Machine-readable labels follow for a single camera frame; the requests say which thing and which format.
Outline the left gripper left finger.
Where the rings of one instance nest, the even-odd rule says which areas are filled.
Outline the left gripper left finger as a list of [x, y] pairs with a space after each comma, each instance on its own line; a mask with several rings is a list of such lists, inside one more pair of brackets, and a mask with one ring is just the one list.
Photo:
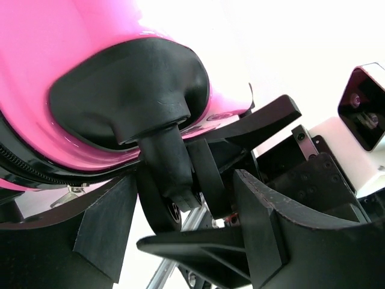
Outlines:
[[131, 175], [23, 219], [1, 208], [2, 288], [112, 288], [137, 199]]

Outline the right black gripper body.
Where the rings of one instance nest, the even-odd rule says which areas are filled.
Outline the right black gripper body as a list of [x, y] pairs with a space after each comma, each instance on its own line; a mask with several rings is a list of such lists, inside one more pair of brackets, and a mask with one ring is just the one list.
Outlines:
[[232, 191], [234, 170], [243, 169], [273, 190], [321, 213], [368, 223], [369, 216], [324, 139], [303, 129], [259, 157], [228, 141], [210, 143], [224, 186]]

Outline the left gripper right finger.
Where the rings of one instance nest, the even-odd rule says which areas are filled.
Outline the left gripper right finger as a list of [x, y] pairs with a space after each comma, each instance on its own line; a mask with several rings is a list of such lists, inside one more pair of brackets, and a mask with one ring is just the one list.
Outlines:
[[384, 220], [320, 213], [245, 170], [233, 183], [254, 288], [384, 287]]

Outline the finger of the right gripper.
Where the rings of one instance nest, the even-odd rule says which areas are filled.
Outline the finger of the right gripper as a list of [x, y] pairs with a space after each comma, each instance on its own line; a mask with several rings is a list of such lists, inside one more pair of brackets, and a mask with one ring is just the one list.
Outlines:
[[209, 143], [226, 140], [235, 145], [260, 145], [300, 116], [302, 113], [295, 101], [288, 95], [281, 95], [236, 122], [189, 138], [186, 142], [205, 139]]
[[220, 288], [251, 284], [240, 227], [163, 233], [140, 239], [137, 248], [175, 261]]

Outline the pink kids suitcase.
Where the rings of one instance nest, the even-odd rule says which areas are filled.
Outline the pink kids suitcase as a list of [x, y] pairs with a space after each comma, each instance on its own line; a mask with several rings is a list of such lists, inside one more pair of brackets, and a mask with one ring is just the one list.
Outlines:
[[182, 141], [253, 92], [211, 1], [2, 1], [1, 203], [86, 187], [141, 160], [155, 232], [200, 205]]

